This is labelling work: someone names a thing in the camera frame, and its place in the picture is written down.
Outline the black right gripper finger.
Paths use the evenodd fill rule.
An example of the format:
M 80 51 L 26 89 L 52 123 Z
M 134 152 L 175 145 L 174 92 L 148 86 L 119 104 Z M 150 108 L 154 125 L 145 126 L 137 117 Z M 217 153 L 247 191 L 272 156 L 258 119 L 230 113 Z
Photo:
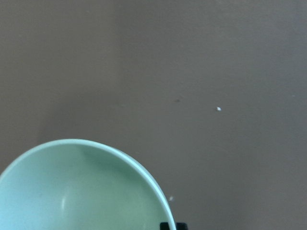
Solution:
M 188 225 L 184 222 L 177 222 L 175 226 L 171 226 L 168 222 L 161 222 L 160 230 L 188 230 Z

